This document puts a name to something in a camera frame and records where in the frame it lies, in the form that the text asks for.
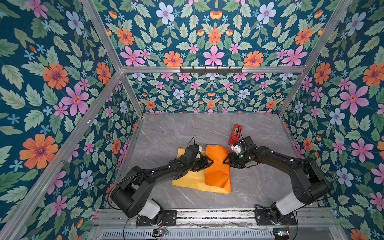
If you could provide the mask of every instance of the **floral wallpaper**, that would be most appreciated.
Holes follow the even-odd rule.
[[[329,170],[324,204],[351,239],[373,240],[384,237],[384,6],[352,6],[284,120],[300,156]]]
[[[302,65],[337,3],[95,1],[123,64],[173,67]]]
[[[2,1],[0,29],[2,228],[114,69],[78,0]],[[135,119],[119,83],[18,239],[85,239]]]
[[[128,78],[144,112],[276,113],[297,74],[133,73]]]

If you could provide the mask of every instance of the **red tool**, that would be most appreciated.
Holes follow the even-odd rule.
[[[229,142],[228,142],[229,145],[233,145],[234,143],[239,141],[240,133],[242,129],[243,129],[243,126],[235,124],[235,126],[233,127],[231,138],[229,139]]]

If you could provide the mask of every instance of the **orange flower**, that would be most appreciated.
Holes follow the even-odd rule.
[[[284,122],[284,126],[287,129],[287,131],[289,132],[289,125],[288,125],[288,123]]]
[[[83,218],[80,219],[80,220],[77,222],[76,227],[77,227],[77,228],[80,228],[80,227],[83,225],[83,222],[84,222],[84,219],[83,219]]]
[[[53,144],[55,140],[48,136],[45,139],[44,134],[36,134],[35,140],[28,138],[23,147],[27,148],[20,151],[20,160],[27,160],[24,166],[32,169],[37,164],[37,169],[42,169],[47,166],[47,162],[51,162],[54,157],[53,152],[57,152],[57,144]]]
[[[145,106],[146,106],[147,108],[149,108],[149,109],[155,109],[155,108],[156,108],[156,104],[155,104],[154,102],[152,102],[152,101],[147,101],[147,102],[145,103]]]
[[[212,11],[209,13],[212,19],[220,19],[223,16],[222,11]]]
[[[368,240],[368,237],[364,235],[359,229],[352,229],[351,238],[353,240]]]
[[[277,102],[274,101],[274,100],[272,100],[272,101],[270,101],[270,102],[268,102],[268,103],[266,104],[266,107],[267,107],[267,108],[274,108],[274,107],[276,107],[276,104],[277,104]]]
[[[207,103],[207,107],[210,108],[210,109],[214,108],[215,107],[215,102],[214,101],[209,101]]]
[[[316,72],[314,73],[315,82],[317,84],[322,85],[324,82],[328,81],[328,74],[331,74],[331,69],[329,68],[330,66],[331,65],[329,63],[322,63],[317,67]]]
[[[314,18],[319,18],[319,17],[321,17],[322,15],[323,15],[323,10],[319,10],[319,11],[317,11],[315,14],[314,14]]]
[[[384,81],[384,63],[379,63],[378,65],[372,64],[369,66],[369,69],[365,70],[365,77],[362,78],[363,82],[366,82],[368,86],[372,84],[377,86],[380,84],[380,81]]]
[[[313,32],[312,28],[304,28],[302,31],[300,31],[295,40],[297,45],[303,45],[304,43],[308,42],[310,40],[310,37],[312,37]]]
[[[132,36],[132,33],[130,31],[127,31],[125,28],[118,29],[118,38],[120,42],[124,43],[125,45],[129,46],[132,45],[135,39]]]
[[[50,63],[49,68],[44,68],[43,75],[44,81],[48,82],[48,86],[51,88],[55,88],[60,90],[62,87],[65,87],[67,82],[69,82],[69,78],[67,70],[63,70],[63,66],[60,64]]]
[[[200,29],[199,31],[197,31],[197,35],[203,36],[204,35],[204,30]]]
[[[109,72],[109,67],[104,62],[97,64],[96,73],[99,75],[100,82],[103,82],[104,85],[109,82],[111,73]]]
[[[32,45],[29,45],[29,48],[32,52],[37,53],[36,48]]]
[[[118,14],[117,14],[116,12],[114,12],[114,11],[109,11],[108,13],[109,13],[109,15],[110,15],[113,19],[118,18]]]
[[[208,34],[209,42],[212,43],[212,45],[216,45],[218,42],[220,42],[221,33],[219,33],[219,30],[217,28],[212,29],[211,33]]]
[[[381,141],[378,142],[377,143],[377,149],[383,150],[383,151],[380,152],[380,156],[384,159],[384,142],[381,142]]]
[[[115,185],[115,184],[111,183],[111,184],[109,185],[109,187],[107,188],[107,195],[105,195],[105,201],[108,201],[108,195],[109,195],[109,193],[111,192],[111,190],[112,190],[112,188],[113,188],[114,185]]]
[[[227,36],[232,36],[233,35],[233,30],[228,28],[227,31],[225,32],[225,34]]]
[[[113,141],[113,144],[112,144],[112,152],[114,154],[118,154],[119,151],[120,151],[120,147],[121,147],[121,141],[120,141],[120,139],[116,138],[115,141]]]
[[[164,63],[167,64],[167,67],[181,67],[181,63],[183,59],[180,58],[179,53],[175,53],[174,51],[170,51],[164,55]]]
[[[247,57],[244,59],[244,66],[246,67],[255,67],[260,66],[260,63],[264,61],[264,58],[262,58],[264,55],[262,53],[259,53],[259,51],[254,51],[252,53],[248,53]]]
[[[132,129],[133,132],[135,132],[136,127],[137,127],[137,122],[135,122],[135,123],[133,124],[133,129]]]
[[[313,147],[313,142],[311,139],[309,138],[306,138],[304,139],[304,142],[303,142],[303,147],[305,150],[307,150],[308,152],[312,150],[312,147]]]

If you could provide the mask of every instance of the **robotic arm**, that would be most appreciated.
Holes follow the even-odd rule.
[[[257,147],[249,136],[241,139],[233,149],[235,152],[223,161],[230,167],[242,169],[254,161],[277,168],[291,177],[292,191],[271,205],[269,213],[274,223],[281,222],[289,213],[311,204],[331,190],[320,167],[311,158],[292,158],[265,146]],[[164,181],[179,179],[189,170],[196,172],[208,168],[212,163],[207,156],[201,155],[197,144],[190,145],[184,155],[165,166],[154,169],[133,167],[111,190],[111,199],[127,217],[143,215],[151,224],[157,225],[163,218],[163,209],[156,201],[148,200],[153,187]]]

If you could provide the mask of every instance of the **orange cloth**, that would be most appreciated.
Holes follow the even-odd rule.
[[[184,154],[185,149],[179,148],[177,157]],[[189,171],[185,176],[172,181],[172,185],[190,187],[200,191],[217,192],[223,194],[231,193],[230,167],[224,165],[223,160],[231,152],[222,146],[207,146],[207,151],[202,155],[213,160],[213,164],[202,171]]]

